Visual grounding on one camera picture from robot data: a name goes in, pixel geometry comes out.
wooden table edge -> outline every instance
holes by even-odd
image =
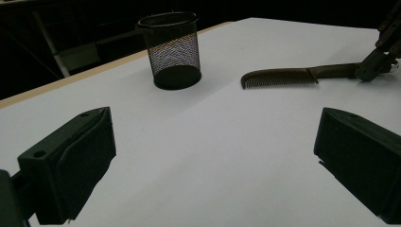
[[[216,26],[208,27],[206,29],[203,29],[203,30],[199,31],[198,34],[202,34],[203,32],[206,32],[206,31],[212,30],[214,28],[217,28],[219,26],[224,26],[224,25],[227,25],[227,24],[230,24],[230,23],[231,22],[224,22],[224,23],[218,24]],[[100,65],[98,67],[89,69],[87,71],[75,74],[74,76],[48,83],[48,84],[46,84],[44,86],[41,86],[41,87],[38,87],[38,88],[35,88],[35,89],[32,89],[32,90],[23,92],[21,94],[15,95],[15,96],[7,97],[5,99],[0,100],[0,109],[5,108],[5,107],[10,106],[10,105],[13,105],[15,103],[18,103],[20,101],[24,101],[26,99],[32,98],[34,96],[38,96],[38,95],[44,94],[46,92],[50,92],[52,90],[61,88],[62,86],[65,86],[67,84],[79,81],[81,79],[89,78],[89,77],[91,77],[93,75],[96,75],[96,74],[99,74],[99,73],[104,72],[106,70],[115,68],[115,67],[117,67],[119,65],[122,65],[122,64],[125,64],[127,62],[137,60],[137,59],[145,57],[147,55],[148,55],[148,51],[147,50],[143,50],[143,51],[140,51],[138,53],[129,55],[127,57],[118,59],[116,61],[111,61],[109,63],[102,64],[102,65]]]

comb teeth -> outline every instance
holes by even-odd
[[[308,83],[319,82],[305,68],[253,71],[244,75],[241,79],[243,89]]]

table surface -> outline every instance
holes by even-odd
[[[142,53],[4,100],[0,168],[15,174],[19,154],[77,114],[109,106],[117,155],[68,226],[387,226],[313,147],[323,107],[401,134],[398,71],[368,83],[240,84],[253,70],[363,61],[377,38],[374,29],[249,18],[199,34],[202,79],[190,88],[155,87]]]

comb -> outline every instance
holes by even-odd
[[[318,84],[318,79],[355,78],[360,63],[322,65],[309,68],[281,68],[253,71],[241,78],[243,89],[288,84]]]

mesh pencil cup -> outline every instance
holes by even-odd
[[[168,12],[137,23],[144,34],[157,87],[180,90],[201,80],[197,20],[193,12]]]

